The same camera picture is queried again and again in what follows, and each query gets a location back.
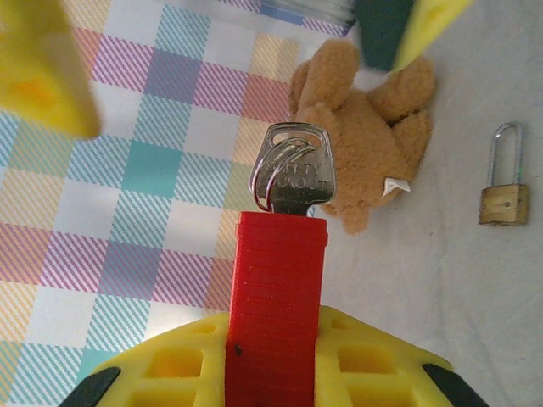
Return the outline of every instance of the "yellow object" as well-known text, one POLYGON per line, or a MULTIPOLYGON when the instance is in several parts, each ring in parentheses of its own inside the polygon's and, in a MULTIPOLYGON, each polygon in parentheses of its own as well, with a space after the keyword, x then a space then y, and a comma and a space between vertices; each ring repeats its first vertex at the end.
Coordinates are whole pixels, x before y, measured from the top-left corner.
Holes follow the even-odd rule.
MULTIPOLYGON (((101 364, 121 373, 98 407, 223 407, 228 314, 214 315, 149 339, 101 364)), ((316 406, 451 406, 425 363, 440 357, 321 307, 316 342, 316 406)))
POLYGON ((0 0, 0 107, 74 138, 98 110, 58 0, 0 0))
POLYGON ((395 61, 395 70, 405 68, 437 39, 473 0, 418 0, 413 6, 395 61))

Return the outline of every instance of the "green object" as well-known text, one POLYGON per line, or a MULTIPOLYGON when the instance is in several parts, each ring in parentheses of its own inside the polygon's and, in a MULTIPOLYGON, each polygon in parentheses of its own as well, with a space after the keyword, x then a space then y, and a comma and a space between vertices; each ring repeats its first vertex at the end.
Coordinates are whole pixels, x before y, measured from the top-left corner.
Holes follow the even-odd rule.
POLYGON ((366 67, 393 70, 414 4, 415 0, 355 0, 366 67))

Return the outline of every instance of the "red plastic block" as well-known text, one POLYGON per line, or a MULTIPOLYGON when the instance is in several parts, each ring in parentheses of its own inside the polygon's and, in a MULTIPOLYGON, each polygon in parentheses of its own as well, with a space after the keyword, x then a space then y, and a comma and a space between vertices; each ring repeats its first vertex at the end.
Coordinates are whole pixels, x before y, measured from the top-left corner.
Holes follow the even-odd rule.
POLYGON ((326 226, 304 216, 240 215, 226 407, 314 406, 326 226))

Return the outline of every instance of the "silver key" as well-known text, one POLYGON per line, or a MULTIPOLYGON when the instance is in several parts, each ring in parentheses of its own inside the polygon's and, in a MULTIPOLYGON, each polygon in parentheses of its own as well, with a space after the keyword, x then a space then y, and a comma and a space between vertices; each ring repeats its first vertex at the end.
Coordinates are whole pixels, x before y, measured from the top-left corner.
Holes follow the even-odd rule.
POLYGON ((311 206, 330 202, 336 193, 336 175, 328 133, 308 123, 270 126, 249 190, 262 210, 278 214, 306 216, 311 206))

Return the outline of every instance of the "teddy bear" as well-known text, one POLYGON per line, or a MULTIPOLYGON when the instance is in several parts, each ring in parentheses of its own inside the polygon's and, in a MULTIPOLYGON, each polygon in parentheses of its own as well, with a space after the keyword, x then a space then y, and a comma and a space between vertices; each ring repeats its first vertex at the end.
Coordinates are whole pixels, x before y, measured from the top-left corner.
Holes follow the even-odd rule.
POLYGON ((417 175, 433 130, 426 106, 436 88, 433 64, 418 57, 365 92, 353 87, 360 63, 350 40, 329 39, 296 68, 289 90, 289 119, 330 136, 336 195, 321 207, 351 235, 366 229, 371 208, 402 192, 385 192, 388 181, 409 184, 417 175))

